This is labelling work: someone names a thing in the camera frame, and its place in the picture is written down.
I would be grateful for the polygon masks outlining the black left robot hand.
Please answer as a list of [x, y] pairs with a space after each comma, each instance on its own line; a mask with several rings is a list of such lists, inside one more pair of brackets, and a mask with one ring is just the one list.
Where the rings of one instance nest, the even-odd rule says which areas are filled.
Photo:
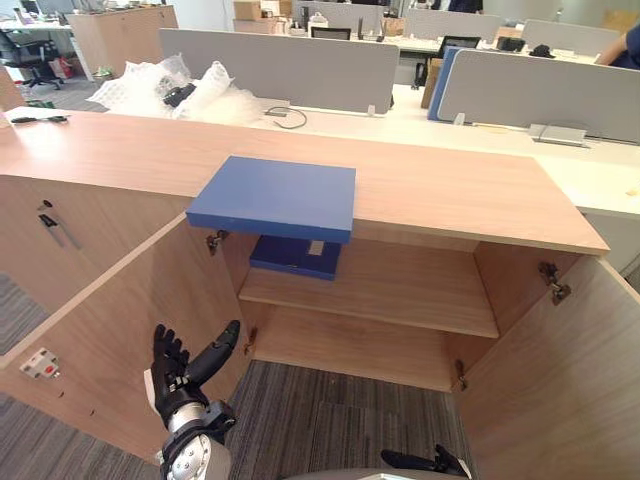
[[172, 416], [190, 403], [208, 405], [201, 386], [213, 377], [231, 357], [241, 332], [239, 320], [232, 320], [223, 332], [196, 357], [184, 349], [181, 339], [163, 324], [155, 328], [150, 367], [155, 410], [169, 428]]

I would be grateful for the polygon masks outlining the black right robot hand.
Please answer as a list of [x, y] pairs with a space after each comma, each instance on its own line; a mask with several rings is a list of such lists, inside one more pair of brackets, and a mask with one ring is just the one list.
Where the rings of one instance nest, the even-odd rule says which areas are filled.
[[428, 459], [416, 455], [384, 449], [380, 457], [389, 466], [396, 469], [431, 471], [471, 479], [471, 471], [466, 463], [454, 456], [444, 446], [435, 446], [435, 458]]

